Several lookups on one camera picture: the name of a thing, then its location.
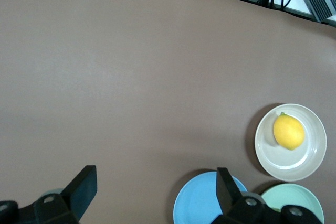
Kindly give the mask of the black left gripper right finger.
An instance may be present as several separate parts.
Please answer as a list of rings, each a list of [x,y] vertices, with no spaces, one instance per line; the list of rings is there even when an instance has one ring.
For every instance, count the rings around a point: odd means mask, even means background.
[[[281,223],[281,213],[272,210],[255,193],[242,193],[227,168],[217,168],[216,197],[222,214],[213,223]]]

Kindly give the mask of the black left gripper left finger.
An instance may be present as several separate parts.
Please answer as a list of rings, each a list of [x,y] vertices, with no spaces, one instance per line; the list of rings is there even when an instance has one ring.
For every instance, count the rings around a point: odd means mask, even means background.
[[[85,166],[61,193],[34,203],[37,223],[79,223],[97,193],[97,168]]]

